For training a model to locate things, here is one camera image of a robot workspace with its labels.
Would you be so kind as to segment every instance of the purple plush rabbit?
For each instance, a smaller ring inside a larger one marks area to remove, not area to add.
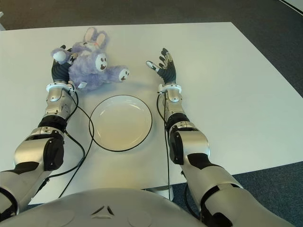
[[[75,43],[71,51],[56,48],[52,57],[64,64],[73,54],[78,57],[69,68],[70,80],[76,87],[90,91],[98,88],[103,83],[122,82],[128,75],[126,66],[108,66],[105,46],[108,36],[104,31],[97,32],[90,27],[84,35],[83,42]]]

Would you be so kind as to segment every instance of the bunny ear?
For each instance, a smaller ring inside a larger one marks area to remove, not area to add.
[[[106,35],[104,33],[100,33],[97,37],[96,43],[98,43],[99,46],[101,46],[106,39]]]
[[[97,31],[94,27],[90,27],[89,29],[87,29],[85,36],[84,36],[84,41],[89,42],[96,32]]]

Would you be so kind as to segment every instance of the gray carpet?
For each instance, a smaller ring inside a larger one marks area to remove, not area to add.
[[[303,17],[278,0],[0,0],[0,11],[8,30],[231,21],[303,96]],[[235,177],[269,210],[303,226],[302,170],[300,162]],[[182,207],[183,189],[174,186]]]

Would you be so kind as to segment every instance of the white table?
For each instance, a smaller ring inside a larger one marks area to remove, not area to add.
[[[167,184],[163,122],[156,110],[156,92],[162,81],[145,66],[146,60],[158,62],[162,47],[174,58],[183,107],[208,137],[212,162],[239,174],[303,160],[303,99],[232,23],[97,28],[111,38],[110,63],[127,65],[131,74],[124,83],[80,94],[80,106],[90,114],[107,97],[136,96],[150,107],[153,125],[146,140],[127,152],[110,152],[94,144],[65,194],[99,187]],[[0,33],[0,170],[12,168],[15,148],[44,114],[45,86],[52,82],[50,51],[61,44],[72,46],[86,29]],[[88,147],[88,120],[81,112],[72,117],[68,131]],[[56,173],[74,166],[80,156],[79,148],[66,138],[64,164]],[[170,170],[171,183],[185,181],[179,166],[170,163]],[[55,199],[70,177],[52,179],[32,203]]]

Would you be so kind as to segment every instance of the silver robot arm segment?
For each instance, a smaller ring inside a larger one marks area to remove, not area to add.
[[[210,227],[292,226],[264,208],[223,167],[209,161],[206,136],[190,122],[182,108],[181,87],[176,84],[172,57],[165,48],[161,54],[164,65],[151,61],[146,64],[164,80],[159,93],[165,93],[169,156],[182,168],[201,221]]]
[[[15,168],[0,172],[0,221],[21,212],[49,174],[63,163],[64,130],[71,114],[74,88],[62,82],[47,86],[45,115],[18,146]]]

